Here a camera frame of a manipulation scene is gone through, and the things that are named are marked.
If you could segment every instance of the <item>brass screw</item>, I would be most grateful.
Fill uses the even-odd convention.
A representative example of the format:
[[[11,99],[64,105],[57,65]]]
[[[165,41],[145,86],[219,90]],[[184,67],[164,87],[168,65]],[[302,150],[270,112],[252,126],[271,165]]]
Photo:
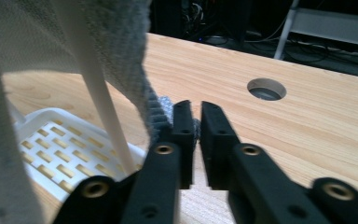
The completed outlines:
[[[353,200],[354,194],[350,189],[346,187],[334,184],[334,183],[327,183],[324,185],[324,192],[335,199],[339,199],[341,201],[350,201]]]
[[[86,198],[98,198],[103,196],[109,190],[109,186],[102,181],[89,182],[83,188],[83,196]]]
[[[260,154],[260,149],[256,147],[243,147],[242,152],[248,156],[257,156]]]
[[[159,146],[159,147],[156,147],[155,151],[156,151],[158,154],[167,155],[167,154],[173,153],[173,147],[169,147],[169,146]]]

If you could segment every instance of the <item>round hole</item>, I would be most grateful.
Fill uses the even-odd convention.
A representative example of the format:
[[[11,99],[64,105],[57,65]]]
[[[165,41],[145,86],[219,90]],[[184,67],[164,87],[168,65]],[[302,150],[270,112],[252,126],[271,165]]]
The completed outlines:
[[[83,196],[86,198],[98,198],[109,190],[109,186],[102,181],[89,182],[83,188]]]
[[[287,207],[287,210],[294,217],[299,217],[299,218],[306,218],[307,217],[307,212],[302,207],[300,207],[298,205],[290,205],[290,206]]]
[[[339,184],[325,184],[324,192],[326,192],[331,197],[339,199],[341,201],[350,201],[354,198],[354,194],[350,189],[347,189],[346,187]]]
[[[173,148],[168,146],[159,146],[156,148],[156,152],[161,155],[171,154],[173,152]]]
[[[141,214],[144,218],[153,218],[158,214],[158,207],[154,204],[149,204],[142,209]]]
[[[269,78],[256,78],[248,83],[248,91],[255,97],[266,101],[281,100],[286,95],[286,88]]]
[[[260,149],[256,147],[244,147],[242,149],[242,152],[248,156],[257,156],[258,154],[260,154]]]

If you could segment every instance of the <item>wood grain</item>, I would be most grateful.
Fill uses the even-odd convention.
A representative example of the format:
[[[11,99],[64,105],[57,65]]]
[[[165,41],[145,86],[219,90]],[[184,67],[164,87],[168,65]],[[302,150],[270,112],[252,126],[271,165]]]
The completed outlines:
[[[332,176],[358,188],[358,77],[285,63],[237,51],[149,35],[145,69],[159,95],[221,105],[243,142],[263,147],[296,182]],[[249,81],[266,77],[287,90],[268,102],[247,91]],[[102,127],[81,76],[31,71],[4,76],[7,96],[23,114],[60,107]],[[129,142],[146,148],[147,136],[134,106],[110,88]],[[224,192],[206,187],[200,152],[195,186],[182,193],[182,223],[231,223]],[[48,220],[59,206],[40,187]]]

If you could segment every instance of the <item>grey towel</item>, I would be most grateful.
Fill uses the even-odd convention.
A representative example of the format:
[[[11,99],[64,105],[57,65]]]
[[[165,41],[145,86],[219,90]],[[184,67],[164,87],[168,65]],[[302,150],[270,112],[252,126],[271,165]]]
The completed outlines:
[[[169,122],[142,67],[148,0],[81,4],[105,79],[137,106],[153,142]],[[31,69],[77,72],[49,1],[0,0],[0,73]],[[43,222],[26,179],[0,83],[0,222]]]

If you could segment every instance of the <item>perforated tray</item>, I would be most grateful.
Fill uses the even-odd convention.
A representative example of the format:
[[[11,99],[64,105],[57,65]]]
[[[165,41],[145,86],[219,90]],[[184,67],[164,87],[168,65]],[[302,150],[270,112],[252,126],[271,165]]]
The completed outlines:
[[[38,110],[14,126],[28,174],[61,202],[89,176],[126,177],[106,132],[65,110]],[[129,147],[140,169],[145,152]]]

